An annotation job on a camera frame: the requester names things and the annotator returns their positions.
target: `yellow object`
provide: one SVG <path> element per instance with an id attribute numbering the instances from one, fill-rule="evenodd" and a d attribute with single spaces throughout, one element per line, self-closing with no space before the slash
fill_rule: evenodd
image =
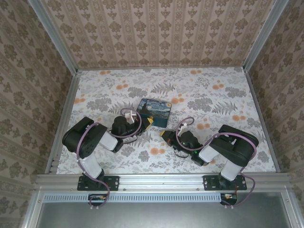
<path id="1" fill-rule="evenodd" d="M 147 120 L 149 121 L 150 125 L 146 128 L 146 130 L 148 130 L 151 127 L 151 125 L 153 123 L 153 118 L 149 117 L 149 118 L 147 118 Z"/>

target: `wallpaper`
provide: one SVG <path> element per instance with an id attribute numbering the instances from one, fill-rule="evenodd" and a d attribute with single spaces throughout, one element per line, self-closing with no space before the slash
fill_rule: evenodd
<path id="1" fill-rule="evenodd" d="M 274 0 L 42 0 L 78 68 L 242 65 Z"/>
<path id="2" fill-rule="evenodd" d="M 142 98 L 157 99 L 169 102 L 171 108 L 166 130 L 176 129 L 182 119 L 192 116 L 195 122 L 187 130 L 204 144 L 222 125 L 235 127 L 259 140 L 257 154 L 244 171 L 275 171 L 242 67 L 96 70 L 80 75 L 69 129 L 84 116 L 111 129 L 123 107 L 136 109 Z M 220 155 L 209 165 L 198 166 L 191 157 L 179 158 L 161 138 L 163 130 L 152 126 L 117 153 L 99 144 L 94 152 L 96 160 L 105 173 L 111 174 L 219 173 L 227 161 Z M 57 174 L 74 173 L 82 173 L 76 154 L 64 147 Z"/>
<path id="3" fill-rule="evenodd" d="M 26 0 L 0 1 L 0 227 L 22 222 L 71 74 Z"/>
<path id="4" fill-rule="evenodd" d="M 304 208 L 304 1 L 291 0 L 249 71 L 281 171 Z"/>

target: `patterned mat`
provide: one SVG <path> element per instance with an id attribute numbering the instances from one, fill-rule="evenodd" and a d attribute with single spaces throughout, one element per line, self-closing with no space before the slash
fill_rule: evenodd
<path id="1" fill-rule="evenodd" d="M 193 116 L 189 130 L 203 144 L 227 124 L 251 133 L 260 142 L 256 157 L 245 171 L 275 171 L 248 83 L 241 67 L 170 68 L 83 71 L 69 128 L 84 116 L 111 128 L 123 107 L 137 108 L 142 98 L 172 103 L 167 129 Z M 138 140 L 114 154 L 98 145 L 97 161 L 106 173 L 197 173 L 219 172 L 226 159 L 219 155 L 199 167 L 190 157 L 176 157 L 160 137 L 163 128 L 151 127 Z M 76 155 L 62 150 L 57 174 L 81 173 Z"/>

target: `small box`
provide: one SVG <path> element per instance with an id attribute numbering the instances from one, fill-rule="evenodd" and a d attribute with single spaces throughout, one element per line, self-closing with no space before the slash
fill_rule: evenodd
<path id="1" fill-rule="evenodd" d="M 143 98 L 137 107 L 137 111 L 143 118 L 152 116 L 154 126 L 165 128 L 167 127 L 171 107 L 171 103 Z"/>

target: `wall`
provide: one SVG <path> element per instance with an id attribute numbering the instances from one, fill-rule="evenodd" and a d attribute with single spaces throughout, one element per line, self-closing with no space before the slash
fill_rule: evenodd
<path id="1" fill-rule="evenodd" d="M 78 68 L 242 65 L 274 0 L 43 0 Z"/>
<path id="2" fill-rule="evenodd" d="M 44 173 L 71 80 L 26 0 L 0 1 L 0 227 L 17 227 Z"/>
<path id="3" fill-rule="evenodd" d="M 304 206 L 304 1 L 291 0 L 249 71 L 281 171 Z"/>

